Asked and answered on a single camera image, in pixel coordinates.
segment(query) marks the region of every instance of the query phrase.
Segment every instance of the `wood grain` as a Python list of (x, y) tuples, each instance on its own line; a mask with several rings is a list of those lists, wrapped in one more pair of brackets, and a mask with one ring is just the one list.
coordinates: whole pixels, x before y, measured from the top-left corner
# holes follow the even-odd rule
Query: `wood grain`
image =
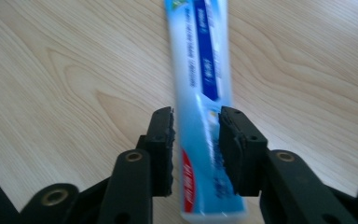
[[(358, 190), (358, 1), (229, 1), (235, 106), (322, 181)], [(0, 185), (17, 209), (43, 187), (110, 175), (152, 112), (174, 105), (163, 1), (0, 0)], [(156, 199), (155, 223), (179, 215)], [(263, 223), (257, 199), (250, 217)]]

